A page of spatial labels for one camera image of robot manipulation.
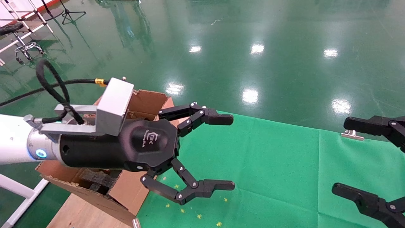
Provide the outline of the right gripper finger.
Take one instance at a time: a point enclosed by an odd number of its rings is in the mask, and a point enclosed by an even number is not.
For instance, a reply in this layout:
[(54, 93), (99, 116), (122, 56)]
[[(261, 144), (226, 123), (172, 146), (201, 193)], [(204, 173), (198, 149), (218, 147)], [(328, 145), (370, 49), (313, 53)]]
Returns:
[(383, 136), (405, 152), (405, 117), (388, 118), (373, 116), (369, 119), (347, 117), (343, 127), (374, 136)]
[(405, 227), (405, 198), (386, 201), (376, 194), (369, 193), (349, 185), (335, 183), (332, 193), (353, 201), (360, 214), (376, 219), (388, 228)]

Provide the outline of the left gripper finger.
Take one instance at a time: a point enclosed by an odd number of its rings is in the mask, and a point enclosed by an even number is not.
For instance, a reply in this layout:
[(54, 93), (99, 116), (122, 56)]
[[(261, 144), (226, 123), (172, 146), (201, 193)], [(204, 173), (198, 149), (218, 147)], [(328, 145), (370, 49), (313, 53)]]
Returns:
[(231, 125), (234, 122), (233, 115), (220, 114), (217, 110), (199, 106), (196, 102), (161, 109), (158, 112), (158, 117), (167, 121), (185, 118), (183, 122), (177, 125), (179, 137), (186, 136), (203, 123), (208, 125)]
[(232, 191), (235, 188), (235, 183), (229, 180), (204, 179), (197, 181), (177, 158), (171, 161), (170, 167), (186, 184), (183, 190), (177, 191), (175, 188), (155, 180), (156, 173), (151, 170), (147, 171), (140, 181), (148, 190), (179, 205), (185, 205), (194, 198), (210, 198), (216, 190)]

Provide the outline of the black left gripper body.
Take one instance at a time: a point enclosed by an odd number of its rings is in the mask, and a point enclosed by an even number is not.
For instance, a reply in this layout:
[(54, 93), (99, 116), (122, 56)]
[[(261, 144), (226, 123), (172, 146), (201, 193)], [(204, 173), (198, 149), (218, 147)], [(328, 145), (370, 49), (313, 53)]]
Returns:
[(74, 168), (165, 172), (178, 155), (178, 129), (169, 121), (129, 120), (118, 136), (62, 135), (61, 162)]

